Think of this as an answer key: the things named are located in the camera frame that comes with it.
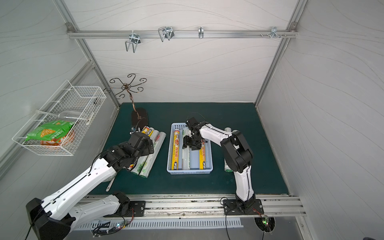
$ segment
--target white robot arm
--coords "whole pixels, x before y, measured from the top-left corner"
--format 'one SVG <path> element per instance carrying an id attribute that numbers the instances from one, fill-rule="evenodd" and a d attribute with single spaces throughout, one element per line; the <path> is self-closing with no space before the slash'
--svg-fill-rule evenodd
<path id="1" fill-rule="evenodd" d="M 103 180 L 153 152 L 152 140 L 141 132 L 134 132 L 129 141 L 103 151 L 90 168 L 63 188 L 43 200 L 34 198 L 27 203 L 30 229 L 33 228 L 39 240 L 62 240 L 75 228 L 98 217 L 126 215 L 131 206 L 122 192 L 86 205 L 75 207 L 75 204 Z"/>
<path id="2" fill-rule="evenodd" d="M 236 180 L 236 198 L 240 212 L 245 212 L 254 203 L 255 197 L 251 182 L 251 160 L 253 152 L 240 131 L 225 132 L 208 122 L 187 120 L 190 137 L 183 140 L 191 149 L 200 149 L 203 139 L 211 140 L 223 149 L 228 166 L 233 170 Z"/>

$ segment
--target black stand base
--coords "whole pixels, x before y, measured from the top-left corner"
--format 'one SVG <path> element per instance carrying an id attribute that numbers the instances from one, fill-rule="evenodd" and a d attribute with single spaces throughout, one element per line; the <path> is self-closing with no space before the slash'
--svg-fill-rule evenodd
<path id="1" fill-rule="evenodd" d="M 223 205 L 224 214 L 226 215 L 258 215 L 257 212 L 253 211 L 253 208 L 255 208 L 259 213 L 264 214 L 262 202 L 260 199 L 255 199 L 254 203 L 244 212 L 239 211 L 238 204 L 235 199 L 225 199 L 223 200 Z"/>
<path id="2" fill-rule="evenodd" d="M 148 126 L 149 119 L 148 119 L 148 113 L 147 110 L 144 108 L 136 108 L 136 111 L 139 113 L 139 116 L 137 116 L 137 113 L 135 111 L 132 111 L 131 113 L 131 123 L 133 127 L 139 127 L 140 130 L 142 130 L 145 126 Z"/>
<path id="3" fill-rule="evenodd" d="M 133 208 L 133 214 L 134 217 L 142 217 L 144 216 L 144 210 L 145 210 L 145 201 L 131 201 L 129 203 L 129 208 Z M 132 211 L 128 210 L 128 213 L 126 216 L 123 217 L 131 217 Z M 106 215 L 104 217 L 121 217 L 120 215 L 117 214 L 111 214 L 111 215 Z"/>

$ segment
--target scroll hook stand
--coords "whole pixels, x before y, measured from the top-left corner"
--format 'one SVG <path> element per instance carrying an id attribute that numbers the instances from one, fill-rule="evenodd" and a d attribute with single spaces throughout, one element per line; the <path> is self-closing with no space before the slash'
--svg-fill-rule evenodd
<path id="1" fill-rule="evenodd" d="M 142 92 L 144 90 L 144 88 L 143 87 L 137 87 L 137 86 L 147 82 L 147 79 L 146 78 L 141 78 L 139 80 L 141 83 L 136 84 L 136 85 L 132 85 L 132 82 L 136 78 L 136 74 L 131 73 L 127 77 L 129 79 L 131 79 L 133 77 L 130 83 L 123 83 L 120 80 L 120 78 L 112 78 L 109 81 L 110 83 L 115 83 L 116 79 L 117 79 L 117 80 L 120 81 L 122 86 L 120 88 L 108 87 L 108 88 L 103 89 L 103 91 L 105 91 L 106 93 L 110 93 L 112 91 L 111 89 L 121 89 L 120 92 L 115 94 L 114 97 L 116 99 L 123 99 L 125 97 L 125 94 L 122 93 L 122 92 L 123 91 L 127 91 L 128 92 L 129 98 L 131 99 L 132 107 L 133 107 L 133 111 L 131 113 L 131 124 L 132 124 L 131 129 L 132 129 L 132 131 L 137 131 L 137 130 L 143 129 L 145 126 L 148 126 L 149 119 L 148 119 L 148 113 L 147 113 L 147 111 L 144 108 L 136 108 L 135 102 L 133 100 L 133 96 L 132 96 L 131 92 L 133 92 L 133 93 L 140 93 L 140 92 Z M 136 91 L 131 90 L 132 87 L 137 87 L 137 90 Z"/>

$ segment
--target table surface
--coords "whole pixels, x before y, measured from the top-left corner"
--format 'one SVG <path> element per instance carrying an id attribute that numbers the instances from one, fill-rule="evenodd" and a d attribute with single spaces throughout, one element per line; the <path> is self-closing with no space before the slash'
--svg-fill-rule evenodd
<path id="1" fill-rule="evenodd" d="M 254 157 L 252 160 L 252 187 L 256 194 L 287 194 L 288 190 L 272 153 L 268 139 L 253 103 L 136 103 L 148 112 L 149 125 L 166 133 L 148 178 L 125 170 L 120 171 L 109 192 L 109 182 L 99 184 L 89 194 L 234 194 L 235 177 L 224 171 L 221 147 L 212 142 L 213 171 L 210 174 L 170 175 L 167 172 L 169 133 L 171 124 L 185 122 L 187 116 L 198 121 L 203 118 L 220 129 L 230 127 L 241 131 Z M 104 149 L 130 138 L 131 103 L 123 103 L 107 139 Z"/>

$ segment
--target white wire basket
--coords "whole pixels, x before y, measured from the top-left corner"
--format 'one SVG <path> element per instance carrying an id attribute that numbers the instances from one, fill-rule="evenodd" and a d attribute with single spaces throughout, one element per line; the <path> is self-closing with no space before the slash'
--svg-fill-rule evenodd
<path id="1" fill-rule="evenodd" d="M 72 86 L 66 80 L 12 140 L 37 155 L 73 156 L 105 99 L 105 94 L 98 86 Z M 60 144 L 45 146 L 40 140 L 25 141 L 28 132 L 44 123 L 57 120 L 57 116 L 67 110 L 74 110 L 81 114 L 78 118 L 71 119 L 75 124 Z"/>

